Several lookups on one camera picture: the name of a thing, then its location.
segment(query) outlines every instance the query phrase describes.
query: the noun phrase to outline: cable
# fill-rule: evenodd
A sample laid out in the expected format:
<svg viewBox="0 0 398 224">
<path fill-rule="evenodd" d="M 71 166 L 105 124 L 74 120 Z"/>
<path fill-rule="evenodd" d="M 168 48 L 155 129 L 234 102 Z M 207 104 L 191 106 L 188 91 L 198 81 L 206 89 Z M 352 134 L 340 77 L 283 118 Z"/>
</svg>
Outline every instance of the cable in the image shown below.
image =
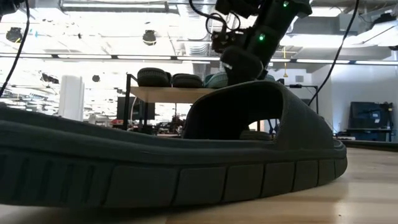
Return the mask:
<svg viewBox="0 0 398 224">
<path fill-rule="evenodd" d="M 136 103 L 137 97 L 134 97 L 134 101 L 132 102 L 131 105 L 131 112 L 130 112 L 130 122 L 132 124 L 132 111 L 134 110 L 134 104 Z"/>
<path fill-rule="evenodd" d="M 30 25 L 30 22 L 29 22 L 29 18 L 30 18 L 29 0 L 25 0 L 25 4 L 26 4 L 27 20 L 26 20 L 26 28 L 25 28 L 24 36 L 22 37 L 22 41 L 19 45 L 17 55 L 15 56 L 14 63 L 12 64 L 12 67 L 10 69 L 10 72 L 8 73 L 6 81 L 4 81 L 4 83 L 2 84 L 2 87 L 0 89 L 0 98 L 1 98 L 2 94 L 4 93 L 4 90 L 6 90 L 8 81 L 10 80 L 12 74 L 14 73 L 15 67 L 17 66 L 17 63 L 18 63 L 19 56 L 21 55 L 21 52 L 22 52 L 22 48 L 24 47 L 27 34 L 29 32 L 29 25 Z"/>
<path fill-rule="evenodd" d="M 311 95 L 313 95 L 313 92 L 308 87 L 305 88 L 311 93 Z"/>
<path fill-rule="evenodd" d="M 358 14 L 359 18 L 361 18 L 362 21 L 367 22 L 368 24 L 372 24 L 372 21 L 367 21 L 361 14 Z"/>
<path fill-rule="evenodd" d="M 330 10 L 332 10 L 333 8 L 337 8 L 338 10 L 340 10 L 340 13 L 343 13 L 343 10 L 342 10 L 340 7 L 338 7 L 338 6 L 333 6 L 333 7 L 330 8 Z"/>
<path fill-rule="evenodd" d="M 272 127 L 270 119 L 268 119 L 268 125 L 269 125 L 269 134 L 274 134 L 274 128 Z"/>
<path fill-rule="evenodd" d="M 225 21 L 224 19 L 222 19 L 222 18 L 220 18 L 220 17 L 213 16 L 213 15 L 211 15 L 211 14 L 209 15 L 209 14 L 206 14 L 206 13 L 204 13 L 204 12 L 199 11 L 199 10 L 193 5 L 192 0 L 188 0 L 188 2 L 189 2 L 190 7 L 192 8 L 192 10 L 193 10 L 195 13 L 199 14 L 200 16 L 204 16 L 204 17 L 206 17 L 206 18 L 208 18 L 208 19 L 214 19 L 214 20 L 217 20 L 217 21 L 222 22 L 222 23 L 223 23 L 223 28 L 221 29 L 221 33 L 222 33 L 222 34 L 225 34 L 226 29 L 227 29 L 227 24 L 226 24 L 226 21 Z"/>
<path fill-rule="evenodd" d="M 329 122 L 329 120 L 327 120 L 326 118 L 323 118 L 326 123 L 328 123 L 329 127 L 333 128 L 333 130 L 336 132 L 336 134 L 338 133 L 338 131 L 335 129 L 335 127 L 333 127 L 333 125 Z"/>
<path fill-rule="evenodd" d="M 356 0 L 354 12 L 353 12 L 353 16 L 351 17 L 351 20 L 349 21 L 347 30 L 346 30 L 346 32 L 344 33 L 343 40 L 341 41 L 341 45 L 340 45 L 340 47 L 339 47 L 338 50 L 337 50 L 335 59 L 333 60 L 333 63 L 331 64 L 329 73 L 328 73 L 328 75 L 326 76 L 325 80 L 322 82 L 322 84 L 319 86 L 319 89 L 318 89 L 318 90 L 315 92 L 315 94 L 312 96 L 310 102 L 308 103 L 309 106 L 310 106 L 311 103 L 314 101 L 314 99 L 318 96 L 319 92 L 321 91 L 321 89 L 323 88 L 323 86 L 325 86 L 326 82 L 327 82 L 328 79 L 330 78 L 330 75 L 331 75 L 331 73 L 332 73 L 332 71 L 333 71 L 333 69 L 334 69 L 334 67 L 335 67 L 335 65 L 336 65 L 336 61 L 337 61 L 337 59 L 338 59 L 338 56 L 340 55 L 340 52 L 341 52 L 341 50 L 342 50 L 342 48 L 343 48 L 344 41 L 345 41 L 345 39 L 347 38 L 348 33 L 349 33 L 349 30 L 351 29 L 351 26 L 353 25 L 353 22 L 354 22 L 354 20 L 355 20 L 356 13 L 357 13 L 357 11 L 358 11 L 358 6 L 359 6 L 359 0 Z"/>
<path fill-rule="evenodd" d="M 229 28 L 228 26 L 226 26 L 226 28 L 229 29 L 230 31 L 237 31 L 237 30 L 240 30 L 240 29 L 241 29 L 241 19 L 240 19 L 239 16 L 238 16 L 237 14 L 235 14 L 234 12 L 231 12 L 231 14 L 234 15 L 234 16 L 237 18 L 237 20 L 238 20 L 238 22 L 239 22 L 238 27 L 235 28 L 235 29 L 232 29 L 232 28 Z M 220 19 L 224 20 L 224 19 L 222 18 L 222 16 L 221 16 L 220 14 L 216 13 L 216 12 L 213 12 L 213 13 L 211 13 L 210 15 L 211 15 L 211 16 L 218 16 Z M 208 26 L 208 23 L 209 23 L 210 19 L 212 19 L 212 18 L 207 17 L 206 22 L 205 22 L 205 26 L 206 26 L 206 31 L 207 31 L 207 33 L 209 33 L 209 34 L 211 35 L 212 33 L 210 32 L 209 26 Z"/>
</svg>

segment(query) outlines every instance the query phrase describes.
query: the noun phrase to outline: slide sandal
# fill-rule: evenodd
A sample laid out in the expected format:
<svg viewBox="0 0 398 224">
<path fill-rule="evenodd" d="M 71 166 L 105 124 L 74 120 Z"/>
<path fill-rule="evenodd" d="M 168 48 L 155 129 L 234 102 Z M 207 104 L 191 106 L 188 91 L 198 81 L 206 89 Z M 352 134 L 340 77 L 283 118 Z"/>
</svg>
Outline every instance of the slide sandal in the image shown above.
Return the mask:
<svg viewBox="0 0 398 224">
<path fill-rule="evenodd" d="M 256 97 L 264 95 L 274 97 Z M 233 119 L 231 109 L 241 119 Z M 273 141 L 235 140 L 253 121 L 273 118 L 281 120 Z M 200 98 L 183 138 L 0 108 L 0 203 L 82 208 L 233 202 L 323 185 L 347 166 L 346 148 L 324 120 L 276 82 L 243 83 Z"/>
<path fill-rule="evenodd" d="M 199 76 L 185 73 L 173 75 L 172 84 L 176 88 L 203 88 L 203 82 Z"/>
<path fill-rule="evenodd" d="M 137 73 L 138 86 L 171 87 L 171 74 L 159 68 L 142 68 Z"/>
<path fill-rule="evenodd" d="M 265 80 L 275 81 L 272 75 L 267 75 Z M 226 72 L 207 75 L 205 77 L 205 88 L 219 89 L 228 86 L 228 76 Z"/>
<path fill-rule="evenodd" d="M 240 140 L 264 140 L 271 141 L 271 135 L 260 131 L 242 131 Z"/>
</svg>

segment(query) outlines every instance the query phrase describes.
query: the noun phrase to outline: wall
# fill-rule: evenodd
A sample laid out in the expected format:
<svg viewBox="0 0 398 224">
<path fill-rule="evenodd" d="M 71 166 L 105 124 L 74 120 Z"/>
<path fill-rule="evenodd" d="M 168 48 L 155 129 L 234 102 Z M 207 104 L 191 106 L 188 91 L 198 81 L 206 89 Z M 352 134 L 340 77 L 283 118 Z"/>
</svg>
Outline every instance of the wall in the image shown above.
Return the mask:
<svg viewBox="0 0 398 224">
<path fill-rule="evenodd" d="M 385 60 L 397 60 L 392 55 Z M 312 74 L 314 85 L 325 79 L 330 65 Z M 394 124 L 398 121 L 398 68 L 393 66 L 336 65 L 331 79 L 319 93 L 320 115 L 330 123 L 333 132 L 348 127 L 349 107 L 352 101 L 394 104 Z"/>
<path fill-rule="evenodd" d="M 318 69 L 314 73 L 312 73 L 312 84 L 316 86 L 320 86 L 322 82 L 325 80 L 330 69 L 330 65 L 324 66 L 321 69 Z M 318 94 L 318 106 L 319 106 L 319 115 L 322 116 L 325 121 L 329 124 L 330 129 L 333 132 L 336 130 L 333 129 L 333 105 L 332 105 L 332 81 L 328 80 L 323 86 L 322 90 Z"/>
<path fill-rule="evenodd" d="M 397 120 L 398 74 L 395 67 L 339 65 L 333 71 L 332 82 L 333 126 L 338 131 L 348 127 L 352 101 L 393 103 L 394 120 Z"/>
<path fill-rule="evenodd" d="M 285 79 L 285 85 L 293 85 L 293 84 L 298 84 L 295 80 L 296 75 L 302 75 L 304 76 L 304 82 L 299 83 L 301 85 L 312 85 L 312 76 L 311 74 L 307 73 L 305 69 L 287 69 L 286 74 L 288 77 L 284 77 L 285 70 L 280 69 L 278 71 L 270 70 L 269 74 L 275 77 L 275 80 L 278 80 L 280 78 Z M 314 88 L 291 88 L 290 89 L 292 93 L 294 93 L 296 96 L 298 96 L 301 99 L 310 99 L 313 94 L 315 93 Z"/>
</svg>

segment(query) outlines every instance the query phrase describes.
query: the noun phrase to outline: wooden floor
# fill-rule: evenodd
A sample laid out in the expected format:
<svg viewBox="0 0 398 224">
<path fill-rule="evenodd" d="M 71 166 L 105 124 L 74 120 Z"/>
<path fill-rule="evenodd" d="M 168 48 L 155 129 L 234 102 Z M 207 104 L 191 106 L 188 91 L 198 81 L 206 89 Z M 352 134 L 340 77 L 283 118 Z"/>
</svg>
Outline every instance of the wooden floor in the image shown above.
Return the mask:
<svg viewBox="0 0 398 224">
<path fill-rule="evenodd" d="M 398 223 L 398 153 L 348 150 L 348 170 L 323 187 L 213 207 L 81 210 L 0 205 L 0 224 Z"/>
</svg>

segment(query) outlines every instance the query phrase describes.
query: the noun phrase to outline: ceiling light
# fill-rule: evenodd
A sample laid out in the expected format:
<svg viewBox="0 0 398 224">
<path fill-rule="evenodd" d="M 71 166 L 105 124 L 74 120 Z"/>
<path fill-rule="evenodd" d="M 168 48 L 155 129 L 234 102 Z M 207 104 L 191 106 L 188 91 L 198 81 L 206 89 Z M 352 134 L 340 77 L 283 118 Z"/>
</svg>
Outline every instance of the ceiling light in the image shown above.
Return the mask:
<svg viewBox="0 0 398 224">
<path fill-rule="evenodd" d="M 25 109 L 25 106 L 8 106 L 8 107 L 14 109 Z"/>
<path fill-rule="evenodd" d="M 333 63 L 333 60 L 323 60 L 323 59 L 297 59 L 297 63 Z M 349 63 L 349 60 L 337 60 L 339 63 Z"/>
<path fill-rule="evenodd" d="M 63 7 L 100 7 L 100 8 L 154 8 L 154 9 L 164 9 L 164 5 L 162 4 L 72 4 L 72 3 L 64 3 Z"/>
<path fill-rule="evenodd" d="M 312 7 L 313 17 L 336 17 L 342 13 L 345 8 L 337 7 Z"/>
<path fill-rule="evenodd" d="M 398 61 L 356 61 L 357 65 L 398 65 Z"/>
<path fill-rule="evenodd" d="M 343 40 L 342 35 L 285 35 L 280 44 L 282 46 L 310 47 L 310 48 L 338 48 Z"/>
<path fill-rule="evenodd" d="M 219 57 L 177 57 L 178 60 L 207 60 L 207 61 L 218 61 Z"/>
<path fill-rule="evenodd" d="M 15 57 L 17 54 L 0 54 L 0 57 Z"/>
<path fill-rule="evenodd" d="M 290 62 L 290 59 L 272 58 L 271 62 Z"/>
<path fill-rule="evenodd" d="M 52 58 L 49 54 L 21 54 L 21 58 Z"/>
<path fill-rule="evenodd" d="M 118 59 L 132 59 L 132 60 L 170 60 L 169 56 L 122 56 L 118 55 Z"/>
<path fill-rule="evenodd" d="M 58 55 L 60 58 L 112 59 L 110 55 Z"/>
<path fill-rule="evenodd" d="M 195 63 L 195 64 L 210 64 L 210 62 L 184 60 L 182 63 Z"/>
</svg>

